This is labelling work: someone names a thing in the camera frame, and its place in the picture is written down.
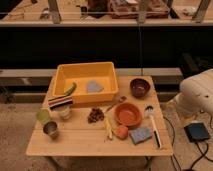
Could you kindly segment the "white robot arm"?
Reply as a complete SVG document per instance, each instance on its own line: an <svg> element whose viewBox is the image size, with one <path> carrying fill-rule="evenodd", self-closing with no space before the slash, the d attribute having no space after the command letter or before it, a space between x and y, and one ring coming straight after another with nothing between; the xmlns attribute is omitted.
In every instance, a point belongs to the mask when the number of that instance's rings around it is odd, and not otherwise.
<svg viewBox="0 0 213 171"><path fill-rule="evenodd" d="M200 112L213 115L213 69L182 80L179 93L169 103L174 105L183 125L193 121Z"/></svg>

